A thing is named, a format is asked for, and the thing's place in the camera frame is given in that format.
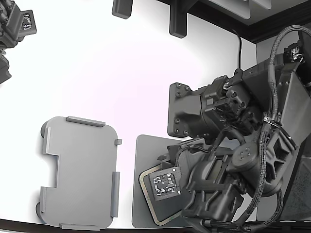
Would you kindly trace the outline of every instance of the black shelf bracket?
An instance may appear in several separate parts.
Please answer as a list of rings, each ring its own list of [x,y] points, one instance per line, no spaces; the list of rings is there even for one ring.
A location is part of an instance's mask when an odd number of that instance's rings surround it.
[[[198,0],[172,0],[170,8],[170,34],[178,38],[187,35],[187,14]]]
[[[112,14],[128,19],[132,14],[133,0],[113,0]]]
[[[246,25],[239,20],[205,3],[206,0],[157,0],[170,6],[170,34],[178,38],[187,36],[187,14],[221,27],[236,31],[242,38],[258,43],[290,25],[306,25],[311,22],[311,0],[279,12],[257,23]],[[112,14],[128,19],[132,14],[133,0],[114,0]]]

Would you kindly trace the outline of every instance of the bolt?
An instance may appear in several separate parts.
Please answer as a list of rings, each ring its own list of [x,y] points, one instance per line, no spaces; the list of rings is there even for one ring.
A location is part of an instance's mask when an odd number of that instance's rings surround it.
[[[233,92],[232,94],[231,94],[231,98],[235,98],[237,96],[237,93],[236,92]]]

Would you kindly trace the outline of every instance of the gray mat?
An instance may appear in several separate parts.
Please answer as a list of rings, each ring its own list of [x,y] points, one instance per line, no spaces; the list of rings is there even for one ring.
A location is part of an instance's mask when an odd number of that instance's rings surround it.
[[[187,227],[188,224],[178,217],[165,226],[158,226],[155,224],[150,210],[148,208],[145,196],[139,185],[139,176],[142,172],[155,167],[160,164],[157,160],[158,156],[167,153],[167,146],[177,144],[181,141],[172,140],[161,137],[154,137],[148,135],[140,135],[136,143],[136,159],[135,159],[135,174],[134,174],[134,193],[133,193],[133,211],[132,211],[132,224],[135,228],[176,228]],[[146,185],[149,185],[148,177],[144,179]],[[182,209],[183,195],[169,198],[166,200],[155,201],[154,208],[157,213],[158,219],[164,220],[167,217],[175,214]]]

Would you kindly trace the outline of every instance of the white surface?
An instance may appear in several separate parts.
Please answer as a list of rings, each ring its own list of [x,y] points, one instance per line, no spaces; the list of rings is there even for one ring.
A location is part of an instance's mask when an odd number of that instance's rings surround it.
[[[128,20],[112,16],[112,0],[17,1],[33,9],[38,29],[7,50],[12,78],[0,85],[0,218],[40,223],[40,187],[55,186],[55,161],[41,154],[43,123],[55,116],[105,121],[115,128],[121,172],[119,218],[132,228],[136,138],[167,136],[169,86],[192,89],[232,76],[238,39],[188,16],[188,36],[169,35],[169,7],[134,0]],[[242,67],[256,64],[255,45],[243,41]]]

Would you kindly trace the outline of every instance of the white backdrop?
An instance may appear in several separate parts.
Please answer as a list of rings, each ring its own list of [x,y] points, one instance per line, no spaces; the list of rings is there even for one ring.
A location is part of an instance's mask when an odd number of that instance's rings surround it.
[[[136,138],[167,136],[169,86],[194,90],[232,76],[238,39],[188,16],[188,35],[169,35],[169,6],[134,0],[128,20],[112,16],[113,0],[17,0],[32,9],[38,32],[7,50],[12,78],[0,85],[0,218],[40,223],[40,187],[55,186],[56,160],[41,154],[40,128],[55,116],[104,121],[115,128],[121,172],[119,218],[132,228]],[[256,64],[243,41],[242,68]]]

